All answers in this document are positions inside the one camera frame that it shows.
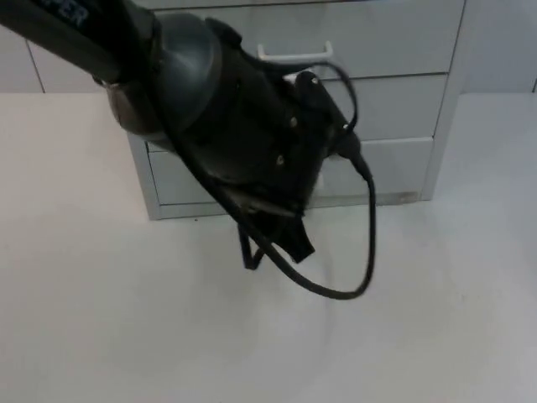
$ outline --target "white handle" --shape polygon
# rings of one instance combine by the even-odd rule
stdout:
[[[263,61],[315,61],[329,60],[334,55],[332,43],[327,40],[325,43],[325,51],[323,53],[305,53],[302,55],[267,55],[262,44],[258,45],[258,57]]]

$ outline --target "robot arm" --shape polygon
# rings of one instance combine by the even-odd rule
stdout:
[[[328,298],[361,296],[373,277],[376,198],[354,134],[357,95],[331,63],[355,106],[348,122],[311,64],[279,65],[242,50],[220,21],[188,13],[155,15],[130,0],[0,0],[0,24],[92,74],[108,92],[117,121],[171,151],[237,221],[244,264],[266,254],[298,285]],[[293,82],[286,76],[295,73]],[[313,254],[302,217],[322,163],[339,154],[368,184],[370,243],[356,290],[307,280],[274,247],[299,263]],[[260,247],[252,255],[250,241]]]

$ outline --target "black cable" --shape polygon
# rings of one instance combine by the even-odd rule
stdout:
[[[123,63],[125,66],[130,67],[133,70],[135,76],[137,76],[143,85],[143,89],[146,91],[149,100],[151,101],[154,112],[162,124],[165,133],[175,133],[175,127],[169,123],[169,119],[166,116],[165,107],[162,99],[160,98],[157,86],[154,82],[153,72],[151,70],[151,64],[140,40],[138,32],[133,25],[127,8],[123,3],[123,0],[105,0],[102,1],[102,8],[105,12],[110,14],[110,18],[116,22],[117,35],[123,40],[125,46],[123,48]],[[325,296],[334,300],[352,300],[361,296],[368,288],[373,277],[374,261],[375,261],[375,249],[376,249],[376,198],[375,198],[375,186],[373,178],[365,161],[363,161],[361,155],[357,155],[356,159],[352,162],[355,169],[360,175],[363,175],[365,181],[368,183],[369,199],[370,199],[370,243],[369,243],[369,259],[368,267],[366,269],[366,275],[358,288],[355,291],[342,292],[331,290],[322,285],[306,279],[298,271],[293,269],[289,262],[276,250],[276,248],[258,231],[253,223],[245,217],[241,209],[229,198],[229,196],[218,187],[214,180],[203,170],[203,168],[197,163],[194,155],[183,144],[183,141],[179,135],[169,135],[169,140],[173,144],[177,154],[181,157],[186,167],[190,170],[192,175],[200,182],[200,184],[209,192],[209,194],[215,198],[215,200],[224,207],[227,213],[241,226],[241,228],[253,239],[253,241],[266,253],[267,256],[273,260],[278,268],[287,275],[297,285],[305,288],[320,296]]]

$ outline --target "white surface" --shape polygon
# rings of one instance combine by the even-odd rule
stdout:
[[[379,211],[339,303],[242,269],[227,217],[148,222],[102,96],[0,97],[0,401],[535,402],[536,113],[464,97],[436,200]],[[302,270],[357,283],[366,221],[314,211]]]
[[[537,2],[482,0],[465,92],[531,92],[537,79]]]

